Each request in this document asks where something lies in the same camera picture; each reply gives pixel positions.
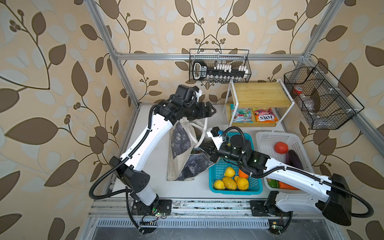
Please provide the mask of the white canvas grocery bag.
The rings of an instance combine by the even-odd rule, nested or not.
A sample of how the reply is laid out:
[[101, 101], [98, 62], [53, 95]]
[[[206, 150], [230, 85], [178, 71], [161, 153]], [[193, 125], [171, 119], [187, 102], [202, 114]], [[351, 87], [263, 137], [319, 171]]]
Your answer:
[[167, 180], [193, 181], [211, 168], [214, 163], [202, 149], [208, 143], [207, 118], [203, 122], [186, 118], [178, 121], [170, 130]]

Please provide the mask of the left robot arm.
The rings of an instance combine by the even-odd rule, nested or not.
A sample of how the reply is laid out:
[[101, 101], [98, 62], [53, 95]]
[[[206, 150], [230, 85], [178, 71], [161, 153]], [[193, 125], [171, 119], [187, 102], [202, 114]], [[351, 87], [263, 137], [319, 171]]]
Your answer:
[[[93, 183], [89, 197], [102, 200], [125, 194], [127, 199], [133, 198], [145, 216], [157, 215], [160, 212], [159, 196], [149, 185], [150, 175], [144, 172], [143, 168], [155, 146], [179, 120], [206, 119], [217, 112], [211, 103], [199, 101], [201, 95], [202, 90], [198, 87], [179, 85], [175, 94], [151, 106], [146, 128], [120, 157], [111, 158], [111, 169]], [[113, 173], [126, 187], [109, 194], [96, 195], [97, 186]]]

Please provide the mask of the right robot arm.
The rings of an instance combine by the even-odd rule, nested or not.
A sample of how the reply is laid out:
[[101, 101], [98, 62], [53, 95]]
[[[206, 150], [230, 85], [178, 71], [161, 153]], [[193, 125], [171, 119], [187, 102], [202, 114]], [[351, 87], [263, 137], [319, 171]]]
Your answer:
[[278, 192], [271, 192], [269, 201], [274, 212], [315, 212], [329, 221], [342, 226], [350, 226], [352, 218], [370, 218], [373, 207], [363, 198], [350, 191], [345, 178], [333, 174], [332, 177], [306, 172], [284, 164], [266, 154], [254, 151], [251, 142], [238, 127], [222, 131], [214, 127], [206, 135], [211, 143], [203, 144], [212, 162], [220, 158], [234, 162], [239, 170], [254, 179], [274, 179], [308, 194], [308, 199], [295, 197], [279, 200]]

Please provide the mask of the red green candy bag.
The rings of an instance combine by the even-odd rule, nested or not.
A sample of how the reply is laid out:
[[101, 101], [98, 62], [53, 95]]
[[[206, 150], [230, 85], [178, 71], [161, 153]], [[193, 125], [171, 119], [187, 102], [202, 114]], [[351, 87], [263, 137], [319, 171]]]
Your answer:
[[234, 123], [252, 123], [252, 110], [251, 109], [244, 109], [244, 108], [237, 108], [237, 111], [234, 116]]

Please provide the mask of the orange Fox's candy bag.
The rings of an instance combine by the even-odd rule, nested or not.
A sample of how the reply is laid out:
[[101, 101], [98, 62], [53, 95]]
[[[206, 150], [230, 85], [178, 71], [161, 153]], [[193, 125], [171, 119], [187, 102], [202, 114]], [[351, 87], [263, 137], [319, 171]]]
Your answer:
[[277, 123], [279, 121], [271, 108], [254, 108], [253, 113], [257, 123]]

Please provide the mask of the teal plastic basket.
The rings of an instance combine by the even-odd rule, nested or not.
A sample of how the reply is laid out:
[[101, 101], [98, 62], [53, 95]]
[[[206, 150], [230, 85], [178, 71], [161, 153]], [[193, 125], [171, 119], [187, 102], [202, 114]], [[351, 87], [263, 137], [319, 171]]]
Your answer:
[[217, 189], [215, 183], [217, 181], [222, 181], [225, 177], [225, 172], [227, 168], [232, 168], [235, 173], [232, 177], [232, 180], [237, 183], [239, 177], [244, 178], [243, 175], [239, 175], [239, 167], [235, 162], [229, 161], [226, 159], [219, 159], [216, 164], [209, 168], [209, 187], [213, 193], [216, 194], [224, 194], [224, 195], [236, 195], [236, 196], [251, 196], [251, 195], [259, 195], [263, 191], [262, 180], [255, 178], [248, 178], [248, 188], [244, 190], [240, 190], [236, 188], [232, 189]]

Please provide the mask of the orange tangerine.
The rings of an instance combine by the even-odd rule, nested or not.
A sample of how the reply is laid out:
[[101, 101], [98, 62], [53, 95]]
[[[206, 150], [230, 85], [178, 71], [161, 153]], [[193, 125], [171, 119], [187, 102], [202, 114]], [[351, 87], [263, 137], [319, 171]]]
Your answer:
[[249, 175], [247, 175], [245, 172], [243, 172], [242, 170], [239, 170], [239, 174], [238, 176], [240, 178], [244, 178], [244, 179], [248, 179], [249, 178]]

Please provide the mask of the white plastic basket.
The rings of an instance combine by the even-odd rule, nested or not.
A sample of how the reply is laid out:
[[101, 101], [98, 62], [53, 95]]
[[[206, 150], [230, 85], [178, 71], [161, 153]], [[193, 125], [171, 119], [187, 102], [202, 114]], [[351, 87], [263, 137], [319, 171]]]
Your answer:
[[282, 132], [256, 133], [257, 152], [266, 154], [271, 158], [286, 164], [288, 162], [288, 154], [282, 155], [275, 152], [274, 147], [278, 142], [287, 144], [289, 150], [296, 152], [303, 165], [304, 171], [314, 173], [313, 167], [302, 144], [302, 140], [297, 135]]

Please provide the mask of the black tool in basket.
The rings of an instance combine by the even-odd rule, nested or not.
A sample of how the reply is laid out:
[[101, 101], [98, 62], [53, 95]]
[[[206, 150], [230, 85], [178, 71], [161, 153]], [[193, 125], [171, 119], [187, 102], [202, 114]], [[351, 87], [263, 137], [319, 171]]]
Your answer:
[[233, 68], [232, 65], [219, 64], [218, 61], [206, 63], [203, 60], [194, 60], [190, 64], [190, 78], [201, 82], [248, 82], [251, 75], [251, 70], [244, 65]]

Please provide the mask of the yellow bumpy lemon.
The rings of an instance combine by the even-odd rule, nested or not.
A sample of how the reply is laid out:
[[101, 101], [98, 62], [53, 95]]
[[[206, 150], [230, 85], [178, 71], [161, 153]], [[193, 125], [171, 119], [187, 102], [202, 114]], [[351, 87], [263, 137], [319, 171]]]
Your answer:
[[224, 183], [224, 186], [226, 189], [234, 191], [237, 189], [237, 183], [230, 177], [224, 177], [222, 178], [222, 181]]

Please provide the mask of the yellow round lemon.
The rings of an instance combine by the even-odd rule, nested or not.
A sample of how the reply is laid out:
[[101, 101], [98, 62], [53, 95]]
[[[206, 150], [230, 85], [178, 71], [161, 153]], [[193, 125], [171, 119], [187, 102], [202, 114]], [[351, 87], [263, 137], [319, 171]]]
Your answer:
[[238, 177], [236, 178], [236, 183], [237, 183], [237, 188], [240, 191], [246, 191], [249, 189], [250, 184], [248, 179], [246, 178]]

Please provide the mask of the small yellow lemon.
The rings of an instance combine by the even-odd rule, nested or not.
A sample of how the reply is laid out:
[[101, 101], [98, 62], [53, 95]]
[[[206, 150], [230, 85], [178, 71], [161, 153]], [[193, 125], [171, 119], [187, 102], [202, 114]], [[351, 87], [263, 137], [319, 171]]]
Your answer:
[[226, 189], [225, 184], [222, 180], [216, 180], [214, 182], [214, 188], [216, 190], [225, 190]]

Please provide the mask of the red tomato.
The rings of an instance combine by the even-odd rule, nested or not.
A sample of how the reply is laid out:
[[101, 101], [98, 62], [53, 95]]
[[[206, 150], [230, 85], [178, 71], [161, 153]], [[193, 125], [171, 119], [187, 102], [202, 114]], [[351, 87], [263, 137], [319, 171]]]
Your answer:
[[289, 146], [286, 143], [278, 142], [274, 146], [274, 151], [278, 154], [284, 155], [289, 151]]

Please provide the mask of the white wooden shelf rack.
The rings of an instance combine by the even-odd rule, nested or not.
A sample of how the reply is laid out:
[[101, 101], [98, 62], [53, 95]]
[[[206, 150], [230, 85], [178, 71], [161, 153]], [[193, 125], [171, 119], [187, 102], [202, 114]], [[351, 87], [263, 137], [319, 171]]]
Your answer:
[[[252, 117], [252, 123], [234, 123], [234, 114], [231, 112], [231, 103], [229, 102], [230, 97], [232, 98], [232, 104], [235, 106], [235, 111], [237, 111], [238, 108], [271, 108], [277, 112], [278, 109], [284, 108], [286, 109], [286, 112], [282, 116], [276, 114], [279, 119], [277, 123], [256, 123], [254, 120], [255, 117]], [[236, 126], [240, 128], [261, 128], [263, 130], [269, 129], [272, 132], [281, 132], [283, 130], [283, 120], [294, 105], [294, 99], [291, 97], [288, 89], [280, 79], [273, 83], [230, 83], [225, 97], [222, 116], [227, 121], [229, 126]]]

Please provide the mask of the green pepper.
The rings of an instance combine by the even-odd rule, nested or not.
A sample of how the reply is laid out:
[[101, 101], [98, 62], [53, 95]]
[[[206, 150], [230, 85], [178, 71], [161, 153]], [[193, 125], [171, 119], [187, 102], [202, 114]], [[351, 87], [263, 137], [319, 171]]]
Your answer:
[[273, 189], [279, 189], [280, 188], [280, 183], [277, 180], [273, 179], [267, 179], [268, 186], [273, 188]]

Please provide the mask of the purple eggplant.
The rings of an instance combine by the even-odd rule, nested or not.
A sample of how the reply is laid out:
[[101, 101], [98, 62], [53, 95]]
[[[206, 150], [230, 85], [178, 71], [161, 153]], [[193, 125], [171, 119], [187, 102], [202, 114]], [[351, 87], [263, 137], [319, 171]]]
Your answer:
[[288, 151], [288, 156], [289, 156], [289, 163], [292, 167], [295, 167], [297, 169], [303, 170], [303, 164], [297, 155], [297, 153], [294, 150], [289, 150]]

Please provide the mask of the plastic bottle red cap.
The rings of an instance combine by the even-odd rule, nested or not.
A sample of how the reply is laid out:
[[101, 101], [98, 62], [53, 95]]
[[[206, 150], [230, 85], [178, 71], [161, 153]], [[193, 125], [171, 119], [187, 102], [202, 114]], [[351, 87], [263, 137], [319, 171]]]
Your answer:
[[304, 94], [302, 87], [294, 87], [294, 93], [299, 97], [300, 106], [303, 111], [313, 111], [315, 109], [315, 102], [313, 99]]

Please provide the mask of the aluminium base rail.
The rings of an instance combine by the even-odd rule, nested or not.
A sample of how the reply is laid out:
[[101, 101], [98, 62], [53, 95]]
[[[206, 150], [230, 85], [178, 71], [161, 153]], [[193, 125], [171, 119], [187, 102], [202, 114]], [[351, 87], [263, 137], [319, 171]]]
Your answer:
[[132, 200], [96, 200], [88, 214], [101, 227], [268, 229], [284, 226], [289, 214], [262, 211], [261, 201], [249, 199], [160, 200], [157, 214], [144, 214]]

